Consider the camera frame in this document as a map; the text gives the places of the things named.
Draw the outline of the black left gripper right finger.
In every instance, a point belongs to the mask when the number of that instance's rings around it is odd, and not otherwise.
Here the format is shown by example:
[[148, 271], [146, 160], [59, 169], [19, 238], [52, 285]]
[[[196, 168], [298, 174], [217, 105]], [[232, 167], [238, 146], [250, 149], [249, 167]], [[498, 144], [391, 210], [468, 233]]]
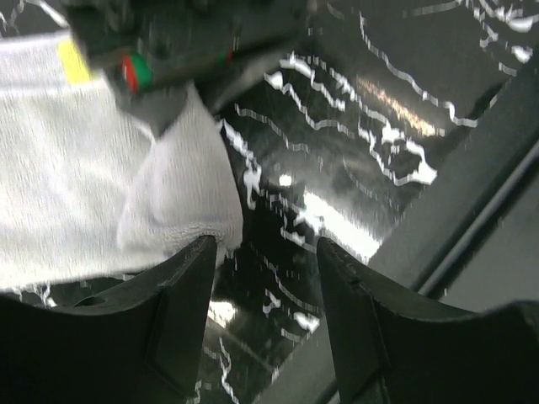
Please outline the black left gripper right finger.
[[535, 403], [538, 304], [474, 313], [409, 290], [321, 238], [318, 270], [343, 403]]

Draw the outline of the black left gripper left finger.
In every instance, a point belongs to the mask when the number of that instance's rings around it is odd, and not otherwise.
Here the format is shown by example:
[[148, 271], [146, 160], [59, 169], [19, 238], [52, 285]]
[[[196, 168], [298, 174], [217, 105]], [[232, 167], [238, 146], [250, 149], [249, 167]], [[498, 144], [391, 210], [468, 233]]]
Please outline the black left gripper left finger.
[[195, 394], [216, 242], [71, 307], [1, 299], [4, 403], [184, 403]]

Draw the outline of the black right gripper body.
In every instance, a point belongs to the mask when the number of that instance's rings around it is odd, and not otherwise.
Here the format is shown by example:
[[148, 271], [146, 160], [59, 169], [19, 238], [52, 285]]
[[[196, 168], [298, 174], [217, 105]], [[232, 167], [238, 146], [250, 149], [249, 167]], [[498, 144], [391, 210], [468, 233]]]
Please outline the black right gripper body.
[[87, 66], [117, 107], [161, 135], [197, 86], [211, 114], [258, 84], [302, 38], [308, 1], [64, 1]]

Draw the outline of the yellow-green and grey towel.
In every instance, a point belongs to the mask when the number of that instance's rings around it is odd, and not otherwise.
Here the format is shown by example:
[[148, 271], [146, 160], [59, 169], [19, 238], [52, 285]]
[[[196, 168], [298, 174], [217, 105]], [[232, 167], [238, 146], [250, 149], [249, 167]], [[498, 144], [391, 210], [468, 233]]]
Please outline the yellow-green and grey towel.
[[66, 33], [1, 43], [1, 287], [136, 272], [210, 235], [238, 248], [243, 213], [216, 122], [193, 85], [158, 138], [102, 78], [71, 83]]

